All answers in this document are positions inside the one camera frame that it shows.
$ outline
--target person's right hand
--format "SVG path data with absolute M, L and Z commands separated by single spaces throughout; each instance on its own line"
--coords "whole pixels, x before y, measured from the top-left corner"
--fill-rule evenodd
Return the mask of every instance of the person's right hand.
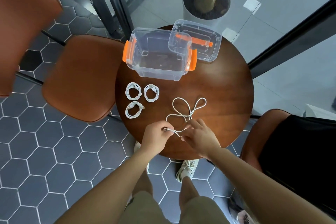
M 190 120 L 181 140 L 187 142 L 203 158 L 209 159 L 214 149 L 220 148 L 215 134 L 202 119 Z

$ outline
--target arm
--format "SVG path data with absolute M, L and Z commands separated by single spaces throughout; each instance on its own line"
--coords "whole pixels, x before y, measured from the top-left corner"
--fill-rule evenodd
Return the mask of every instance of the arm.
M 193 128 L 186 130 L 182 140 L 226 175 L 260 223 L 335 223 L 303 198 L 221 148 L 203 120 L 191 120 L 190 123 Z
M 140 149 L 79 199 L 55 224 L 117 224 L 137 180 L 173 134 L 162 131 L 163 127 L 174 129 L 166 121 L 148 125 Z

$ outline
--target shoe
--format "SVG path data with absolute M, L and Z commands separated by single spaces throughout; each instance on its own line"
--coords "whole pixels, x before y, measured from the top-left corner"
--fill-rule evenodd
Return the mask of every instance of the shoe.
M 140 147 L 141 147 L 141 143 L 136 142 L 135 145 L 134 145 L 134 153 L 136 153 L 137 150 L 140 149 Z M 146 167 L 146 171 L 147 171 L 147 173 L 149 172 L 149 163 L 148 163 L 148 165 L 147 165 L 147 167 Z
M 199 159 L 185 160 L 180 170 L 176 173 L 176 180 L 182 183 L 182 179 L 188 176 L 190 179 L 194 176 Z

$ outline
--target khaki shorts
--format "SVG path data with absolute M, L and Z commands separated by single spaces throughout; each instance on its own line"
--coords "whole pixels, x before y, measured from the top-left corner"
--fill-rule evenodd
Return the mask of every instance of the khaki shorts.
M 119 224 L 170 224 L 154 198 L 145 191 L 138 192 L 127 205 Z M 230 224 L 212 199 L 196 197 L 190 200 L 180 215 L 180 224 Z

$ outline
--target clear plastic container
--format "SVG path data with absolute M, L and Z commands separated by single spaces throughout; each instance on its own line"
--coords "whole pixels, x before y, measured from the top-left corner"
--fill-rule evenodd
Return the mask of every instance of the clear plastic container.
M 187 33 L 191 36 L 192 48 L 197 49 L 197 59 L 212 62 L 217 58 L 222 36 L 206 25 L 181 19 L 174 23 L 172 32 Z
M 170 37 L 177 34 L 181 37 Z M 191 36 L 186 33 L 135 28 L 125 43 L 123 61 L 141 77 L 179 81 L 196 67 L 197 50 L 191 46 Z

